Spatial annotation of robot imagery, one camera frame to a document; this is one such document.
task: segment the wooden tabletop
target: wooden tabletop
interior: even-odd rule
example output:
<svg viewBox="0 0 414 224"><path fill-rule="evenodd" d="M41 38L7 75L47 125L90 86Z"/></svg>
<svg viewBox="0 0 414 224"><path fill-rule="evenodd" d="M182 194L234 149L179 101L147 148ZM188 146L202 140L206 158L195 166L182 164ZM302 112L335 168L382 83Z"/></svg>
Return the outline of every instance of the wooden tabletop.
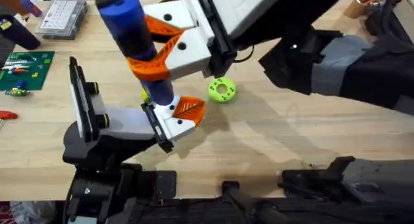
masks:
<svg viewBox="0 0 414 224"><path fill-rule="evenodd" d="M360 19L342 15L350 2L341 0L314 26L367 38ZM76 40L44 41L38 49L56 51L43 90L25 98L0 95L0 109L19 114L0 129L0 201L64 199L67 193L74 173L74 167L62 161L63 134L74 121L69 56L78 59L89 81L99 83L105 103L140 108L141 86L93 2L89 6ZM31 18L27 27L33 31L38 21ZM177 197L214 197L224 180L240 181L254 196L282 196L277 187L282 170L325 167L342 155L414 159L413 117L275 87L257 63L275 43L258 45L251 60L232 66L226 76L237 85L235 100L207 101L201 126L177 142L172 153L154 146L128 161L147 170L176 170ZM175 81L174 90L208 100L209 81L193 74Z"/></svg>

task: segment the blue cylinder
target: blue cylinder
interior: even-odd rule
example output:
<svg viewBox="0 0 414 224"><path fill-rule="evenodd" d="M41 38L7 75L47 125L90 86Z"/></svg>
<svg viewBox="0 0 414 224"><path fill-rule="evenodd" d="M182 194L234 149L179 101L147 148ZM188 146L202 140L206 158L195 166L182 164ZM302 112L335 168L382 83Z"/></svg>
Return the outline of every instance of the blue cylinder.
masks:
<svg viewBox="0 0 414 224"><path fill-rule="evenodd" d="M96 6L125 57L149 61L157 55L139 0L102 0ZM170 80L140 81L155 103L168 105L173 101L174 91Z"/></svg>

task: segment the small bolt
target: small bolt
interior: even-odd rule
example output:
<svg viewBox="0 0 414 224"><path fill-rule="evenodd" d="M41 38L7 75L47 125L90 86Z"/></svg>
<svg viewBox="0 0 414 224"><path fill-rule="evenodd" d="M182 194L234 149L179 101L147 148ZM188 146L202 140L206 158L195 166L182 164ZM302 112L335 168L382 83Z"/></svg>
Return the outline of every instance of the small bolt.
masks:
<svg viewBox="0 0 414 224"><path fill-rule="evenodd" d="M172 19L173 19L173 16L171 16L171 14L164 15L164 20L165 21L171 21Z"/></svg>
<svg viewBox="0 0 414 224"><path fill-rule="evenodd" d="M178 48L179 48L180 50L186 50L186 48L187 48L187 44L186 44L186 43L181 42L181 43L179 43L179 44L178 44Z"/></svg>

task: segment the clear plastic organizer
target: clear plastic organizer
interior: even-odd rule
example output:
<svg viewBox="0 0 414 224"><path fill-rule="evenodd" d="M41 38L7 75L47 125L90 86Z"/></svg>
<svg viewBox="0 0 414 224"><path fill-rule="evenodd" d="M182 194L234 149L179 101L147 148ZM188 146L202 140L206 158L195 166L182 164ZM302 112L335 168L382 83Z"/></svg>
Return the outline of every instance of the clear plastic organizer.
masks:
<svg viewBox="0 0 414 224"><path fill-rule="evenodd" d="M86 0L50 0L36 33L47 39L75 39L86 12Z"/></svg>

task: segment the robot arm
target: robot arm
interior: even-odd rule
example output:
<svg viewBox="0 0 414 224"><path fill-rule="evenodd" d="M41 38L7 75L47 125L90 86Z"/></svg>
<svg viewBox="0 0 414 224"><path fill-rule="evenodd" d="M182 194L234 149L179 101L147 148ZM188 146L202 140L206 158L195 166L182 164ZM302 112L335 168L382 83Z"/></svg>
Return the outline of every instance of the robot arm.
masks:
<svg viewBox="0 0 414 224"><path fill-rule="evenodd" d="M102 7L107 3L97 4L104 20L112 14L110 10L113 8L131 5L129 1L136 2L122 1L104 9ZM285 58L286 51L290 52L290 46L295 43L299 45L294 53L295 60L299 58L301 63L310 63L320 55L327 42L340 35L326 31L322 34L311 27L313 21L336 1L178 0L144 6L149 32L153 39L166 42L164 48L150 61L134 59L123 48L121 50L144 88L146 84L162 84L156 89L147 89L150 96L155 90L158 96L169 97L161 97L163 103L154 99L144 104L143 111L105 105L98 90L89 89L92 93L88 93L85 87L97 89L98 84L86 82L82 68L71 58L71 91L80 136L85 142L99 141L101 136L123 140L156 139L165 151L171 151L171 141L191 133L201 122L204 102L198 98L174 96L171 85L165 84L198 71L202 71L204 77L224 76L237 49L280 37L282 50L279 56ZM270 63L273 73L281 71L277 79L285 75L280 64Z"/></svg>

